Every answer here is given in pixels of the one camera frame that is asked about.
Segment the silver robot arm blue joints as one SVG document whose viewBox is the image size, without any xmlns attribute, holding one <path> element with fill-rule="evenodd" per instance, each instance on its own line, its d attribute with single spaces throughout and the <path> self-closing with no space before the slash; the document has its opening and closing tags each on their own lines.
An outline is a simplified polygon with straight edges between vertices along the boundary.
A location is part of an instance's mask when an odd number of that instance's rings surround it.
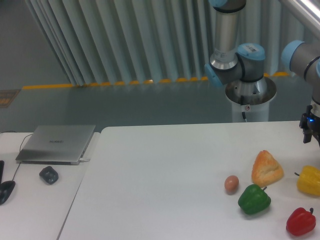
<svg viewBox="0 0 320 240">
<path fill-rule="evenodd" d="M 205 73 L 215 86 L 226 86 L 227 98 L 236 104 L 260 105 L 276 95 L 274 82 L 263 76 L 264 48 L 255 43 L 236 45 L 239 13 L 245 0 L 211 0 L 216 10 L 214 52 Z M 282 51 L 287 69 L 302 77 L 312 88 L 312 100 L 320 103 L 320 44 L 300 40 L 290 42 Z"/>
</svg>

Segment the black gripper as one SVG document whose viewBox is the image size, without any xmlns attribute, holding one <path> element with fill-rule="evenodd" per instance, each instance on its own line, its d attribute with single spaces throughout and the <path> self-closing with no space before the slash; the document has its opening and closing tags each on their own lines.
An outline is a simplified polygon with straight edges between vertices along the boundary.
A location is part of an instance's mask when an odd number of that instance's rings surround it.
<svg viewBox="0 0 320 240">
<path fill-rule="evenodd" d="M 299 127 L 303 132 L 303 143 L 307 144 L 312 140 L 312 134 L 320 133 L 320 105 L 312 102 L 306 107 L 302 114 Z"/>
</svg>

